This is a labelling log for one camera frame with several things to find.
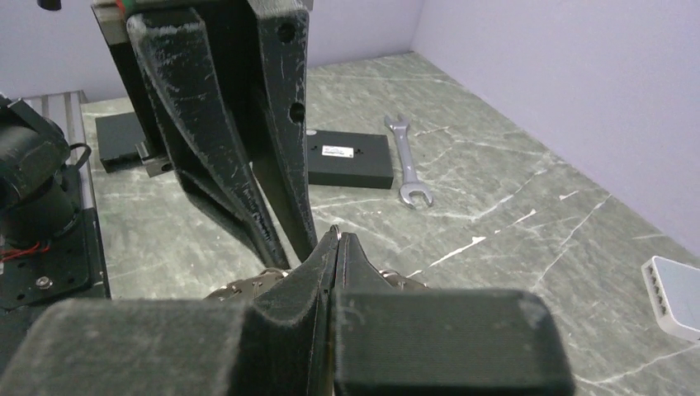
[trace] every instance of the black box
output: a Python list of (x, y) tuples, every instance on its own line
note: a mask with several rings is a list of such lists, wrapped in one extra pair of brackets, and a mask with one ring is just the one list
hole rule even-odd
[(95, 119), (100, 162), (107, 173), (141, 165), (136, 145), (146, 140), (134, 112)]
[(306, 131), (309, 184), (390, 189), (394, 182), (384, 134)]

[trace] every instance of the red wire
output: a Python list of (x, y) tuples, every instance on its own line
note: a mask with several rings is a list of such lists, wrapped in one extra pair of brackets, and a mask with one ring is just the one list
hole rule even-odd
[(33, 253), (37, 253), (37, 252), (40, 252), (40, 253), (48, 252), (50, 249), (49, 243), (47, 243), (46, 246), (44, 248), (42, 248), (41, 250), (39, 250), (40, 246), (41, 246), (41, 243), (37, 242), (36, 245), (34, 245), (33, 247), (30, 247), (29, 249), (26, 249), (26, 250), (12, 249), (12, 250), (3, 252), (2, 253), (3, 255), (8, 254), (8, 253), (11, 253), (11, 254), (9, 254), (6, 257), (3, 257), (2, 260), (5, 262), (7, 260), (12, 260), (13, 258), (25, 256), (28, 254), (33, 254)]

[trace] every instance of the black cable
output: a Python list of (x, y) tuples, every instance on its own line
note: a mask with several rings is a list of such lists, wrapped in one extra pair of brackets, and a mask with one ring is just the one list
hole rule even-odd
[(92, 148), (90, 148), (90, 146), (88, 146), (85, 143), (76, 143), (70, 145), (71, 150), (79, 149), (81, 147), (84, 148), (85, 151), (83, 151), (83, 155), (81, 155), (80, 158), (78, 158), (78, 161), (75, 163), (75, 167), (77, 169), (83, 167), (83, 165), (85, 165), (85, 163), (90, 158), (90, 154), (92, 154)]

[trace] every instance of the white router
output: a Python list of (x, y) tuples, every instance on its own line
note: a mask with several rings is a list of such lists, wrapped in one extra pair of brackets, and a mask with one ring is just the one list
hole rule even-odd
[(700, 269), (654, 256), (641, 272), (661, 329), (700, 342)]

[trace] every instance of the wrench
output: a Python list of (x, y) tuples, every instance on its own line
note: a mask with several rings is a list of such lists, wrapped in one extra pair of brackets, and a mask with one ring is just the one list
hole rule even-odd
[(414, 168), (414, 159), (411, 155), (411, 147), (409, 146), (409, 120), (399, 114), (398, 121), (392, 121), (388, 115), (384, 116), (384, 125), (394, 133), (396, 147), (399, 149), (399, 158), (401, 159), (401, 167), (404, 169), (404, 184), (399, 189), (401, 200), (411, 209), (415, 209), (415, 205), (411, 196), (414, 194), (423, 194), (423, 199), (428, 206), (433, 206), (433, 193), (430, 192), (428, 186), (418, 179), (418, 175)]

